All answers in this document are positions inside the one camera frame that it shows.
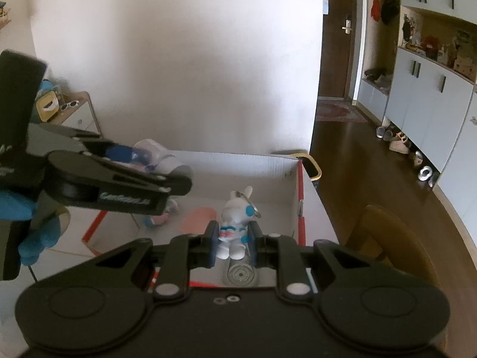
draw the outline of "white rabbit toy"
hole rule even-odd
[[[249,237],[247,224],[254,219],[260,218],[257,208],[250,202],[252,187],[248,186],[245,191],[232,191],[230,200],[222,210],[222,225],[219,231],[219,248],[217,257],[226,260],[241,260],[245,256]]]

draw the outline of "sunglasses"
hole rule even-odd
[[[79,101],[71,101],[71,102],[68,102],[67,104],[64,104],[64,105],[61,105],[60,109],[61,110],[66,110],[68,108],[74,108],[76,106],[79,105]]]

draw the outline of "white wall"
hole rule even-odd
[[[31,0],[39,58],[104,134],[171,149],[309,149],[323,0]]]
[[[358,100],[359,87],[363,76],[364,43],[366,42],[366,19],[368,0],[356,0],[356,33],[354,36],[354,55],[351,68],[351,86],[349,97]]]
[[[0,0],[7,3],[11,22],[0,30],[0,52],[6,49],[35,56],[28,0]]]

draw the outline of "screw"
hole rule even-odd
[[[156,287],[156,293],[161,296],[174,296],[179,292],[179,287],[175,284],[164,283]]]
[[[311,290],[309,285],[303,283],[292,283],[287,286],[287,292],[295,296],[302,296]]]
[[[237,295],[231,294],[227,296],[227,301],[231,303],[236,303],[240,301],[240,297],[238,297]]]
[[[214,304],[224,305],[224,304],[227,304],[227,300],[225,300],[223,297],[216,297],[214,299]]]

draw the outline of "cardboard box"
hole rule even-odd
[[[472,61],[472,58],[457,55],[456,61],[454,62],[454,70],[469,78],[471,81],[477,79],[477,65]]]
[[[151,238],[154,245],[166,244],[182,234],[180,225],[190,211],[207,206],[220,211],[232,190],[253,187],[251,200],[261,213],[258,224],[264,234],[292,236],[300,245],[316,239],[337,242],[330,220],[300,161],[288,156],[253,156],[176,151],[174,155],[193,169],[193,187],[177,197],[179,213],[159,228],[146,227],[140,217],[100,212],[83,236],[83,243],[96,255],[136,238]],[[226,286],[229,260],[218,260],[210,270],[197,268],[191,280]],[[257,271],[259,286],[273,286],[275,271]]]

